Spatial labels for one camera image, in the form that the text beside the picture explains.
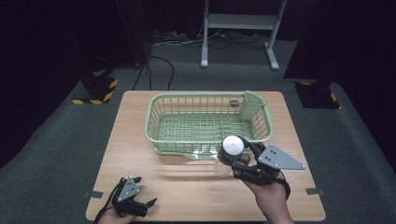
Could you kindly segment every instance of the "person's left hand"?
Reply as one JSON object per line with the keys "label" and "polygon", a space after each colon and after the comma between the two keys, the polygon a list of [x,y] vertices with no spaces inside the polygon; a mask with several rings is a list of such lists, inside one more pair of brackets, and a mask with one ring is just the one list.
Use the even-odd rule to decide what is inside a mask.
{"label": "person's left hand", "polygon": [[124,217],[120,217],[119,214],[116,213],[116,209],[114,209],[112,205],[113,204],[111,204],[110,202],[106,206],[107,210],[99,219],[98,224],[129,224],[136,218],[136,216],[134,215],[126,215]]}

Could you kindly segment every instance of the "gray carpet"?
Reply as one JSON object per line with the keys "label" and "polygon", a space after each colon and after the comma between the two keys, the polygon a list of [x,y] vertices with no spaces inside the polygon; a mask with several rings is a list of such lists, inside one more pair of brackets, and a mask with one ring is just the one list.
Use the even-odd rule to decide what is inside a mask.
{"label": "gray carpet", "polygon": [[[211,42],[221,47],[226,43]],[[175,67],[174,91],[281,91],[321,196],[326,219],[320,223],[396,223],[396,175],[343,89],[331,85],[342,109],[305,109],[292,81],[282,80],[296,42],[276,41],[280,70],[271,71],[261,43],[209,50],[152,48]],[[153,90],[166,90],[168,63],[148,59]],[[139,70],[120,66],[119,80],[106,105],[72,105],[86,94],[80,83],[34,133],[21,153],[0,170],[0,223],[92,223],[85,218],[122,94],[131,90]],[[146,68],[136,90],[149,89]]]}

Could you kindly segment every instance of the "white lid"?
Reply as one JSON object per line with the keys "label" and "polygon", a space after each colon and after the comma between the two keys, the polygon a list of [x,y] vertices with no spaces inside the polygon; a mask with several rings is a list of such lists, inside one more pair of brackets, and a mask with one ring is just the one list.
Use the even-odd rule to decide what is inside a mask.
{"label": "white lid", "polygon": [[237,136],[228,136],[224,138],[222,144],[224,150],[232,156],[239,155],[244,150],[244,143]]}

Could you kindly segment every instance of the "dish rack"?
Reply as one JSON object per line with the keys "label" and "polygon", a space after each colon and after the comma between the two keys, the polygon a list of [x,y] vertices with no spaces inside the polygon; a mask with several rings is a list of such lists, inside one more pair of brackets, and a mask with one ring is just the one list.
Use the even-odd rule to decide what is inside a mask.
{"label": "dish rack", "polygon": [[267,103],[253,91],[159,94],[148,105],[145,123],[158,153],[191,160],[214,160],[227,136],[259,143],[273,132]]}

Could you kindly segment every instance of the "wire grid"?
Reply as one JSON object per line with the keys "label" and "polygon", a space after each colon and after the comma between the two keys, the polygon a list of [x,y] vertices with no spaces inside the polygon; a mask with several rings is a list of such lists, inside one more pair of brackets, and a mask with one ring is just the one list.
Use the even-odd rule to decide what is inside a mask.
{"label": "wire grid", "polygon": [[162,95],[148,111],[147,135],[162,154],[198,160],[217,154],[221,141],[230,135],[250,142],[266,140],[270,127],[264,106],[253,118],[241,119],[245,101],[244,94]]}

